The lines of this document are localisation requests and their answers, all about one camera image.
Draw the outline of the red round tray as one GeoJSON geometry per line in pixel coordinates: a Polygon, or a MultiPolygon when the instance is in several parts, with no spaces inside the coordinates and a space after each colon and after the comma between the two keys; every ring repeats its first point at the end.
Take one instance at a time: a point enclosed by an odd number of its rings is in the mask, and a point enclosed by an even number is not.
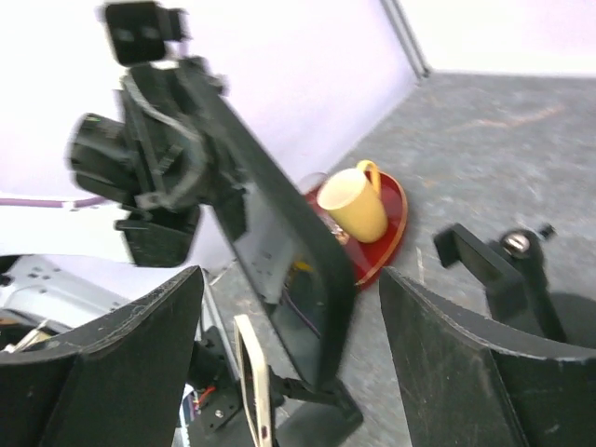
{"type": "Polygon", "coordinates": [[[319,188],[327,175],[315,172],[304,177],[298,186],[306,202],[330,229],[344,247],[352,262],[356,276],[356,286],[360,290],[369,288],[380,275],[383,267],[392,263],[400,250],[408,221],[408,200],[399,182],[385,172],[380,172],[381,198],[387,215],[387,230],[374,243],[362,243],[350,237],[316,202],[319,188]]]}

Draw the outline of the pink-case smartphone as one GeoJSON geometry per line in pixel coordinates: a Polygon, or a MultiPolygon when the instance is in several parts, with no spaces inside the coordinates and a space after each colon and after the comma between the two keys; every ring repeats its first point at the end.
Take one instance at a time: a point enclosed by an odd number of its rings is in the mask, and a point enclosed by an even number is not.
{"type": "Polygon", "coordinates": [[[269,365],[247,315],[234,316],[236,356],[242,399],[253,444],[273,447],[275,410],[272,408],[269,365]]]}

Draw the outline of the black smartphone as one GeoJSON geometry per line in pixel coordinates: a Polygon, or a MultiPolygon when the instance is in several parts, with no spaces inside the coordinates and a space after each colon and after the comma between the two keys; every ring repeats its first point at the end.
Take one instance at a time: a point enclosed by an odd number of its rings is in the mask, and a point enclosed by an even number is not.
{"type": "Polygon", "coordinates": [[[313,388],[338,373],[357,294],[345,250],[306,198],[212,89],[210,135],[232,167],[212,207],[292,366],[313,388]]]}

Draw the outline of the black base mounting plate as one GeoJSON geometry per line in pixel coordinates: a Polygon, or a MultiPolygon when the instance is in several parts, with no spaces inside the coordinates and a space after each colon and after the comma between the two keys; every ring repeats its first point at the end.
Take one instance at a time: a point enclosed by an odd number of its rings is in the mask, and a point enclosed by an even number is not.
{"type": "Polygon", "coordinates": [[[240,410],[237,373],[233,355],[216,326],[195,341],[188,379],[197,392],[197,427],[203,435],[220,434],[240,410]]]}

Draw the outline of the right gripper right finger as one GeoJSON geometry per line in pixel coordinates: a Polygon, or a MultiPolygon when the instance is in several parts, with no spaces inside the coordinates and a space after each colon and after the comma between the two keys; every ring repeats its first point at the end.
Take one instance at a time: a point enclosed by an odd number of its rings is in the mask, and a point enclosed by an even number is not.
{"type": "Polygon", "coordinates": [[[394,268],[379,294],[415,446],[595,442],[595,303],[554,293],[558,343],[467,310],[394,268]]]}

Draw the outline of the yellow cup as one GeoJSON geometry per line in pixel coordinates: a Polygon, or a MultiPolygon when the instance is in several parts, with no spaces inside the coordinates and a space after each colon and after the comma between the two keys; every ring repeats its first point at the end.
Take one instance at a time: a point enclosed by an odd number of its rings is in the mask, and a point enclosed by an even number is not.
{"type": "Polygon", "coordinates": [[[371,160],[333,174],[318,190],[317,203],[359,242],[373,243],[387,230],[380,170],[371,160]]]}

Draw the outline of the left aluminium frame post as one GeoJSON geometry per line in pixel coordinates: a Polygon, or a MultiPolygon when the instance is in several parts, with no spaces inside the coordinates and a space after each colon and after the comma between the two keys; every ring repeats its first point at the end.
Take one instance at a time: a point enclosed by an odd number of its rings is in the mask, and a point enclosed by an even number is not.
{"type": "Polygon", "coordinates": [[[381,0],[381,4],[416,78],[419,81],[428,78],[431,70],[400,1],[381,0]]]}

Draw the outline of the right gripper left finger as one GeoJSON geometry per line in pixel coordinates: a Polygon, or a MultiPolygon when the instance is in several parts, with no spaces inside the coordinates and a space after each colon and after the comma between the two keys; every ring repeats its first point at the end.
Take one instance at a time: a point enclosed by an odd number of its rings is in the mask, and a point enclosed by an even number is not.
{"type": "Polygon", "coordinates": [[[170,446],[203,291],[189,267],[38,349],[2,353],[2,445],[170,446]]]}

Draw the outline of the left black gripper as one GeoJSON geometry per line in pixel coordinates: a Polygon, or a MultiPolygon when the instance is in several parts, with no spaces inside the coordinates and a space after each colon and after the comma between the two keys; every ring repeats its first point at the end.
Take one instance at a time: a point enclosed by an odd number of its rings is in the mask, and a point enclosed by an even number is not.
{"type": "Polygon", "coordinates": [[[232,157],[224,81],[203,58],[172,68],[146,63],[120,78],[127,143],[137,151],[134,168],[141,210],[212,207],[229,242],[247,231],[246,172],[232,157]]]}

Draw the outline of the black round-base phone holder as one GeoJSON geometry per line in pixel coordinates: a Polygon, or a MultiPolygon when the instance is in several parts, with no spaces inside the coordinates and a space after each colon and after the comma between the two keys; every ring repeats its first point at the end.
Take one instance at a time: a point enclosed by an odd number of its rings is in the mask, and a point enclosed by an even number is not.
{"type": "Polygon", "coordinates": [[[492,319],[556,342],[595,347],[595,301],[570,292],[552,292],[541,243],[555,235],[552,225],[537,231],[508,230],[483,242],[462,224],[433,237],[445,268],[462,264],[484,287],[492,319]]]}

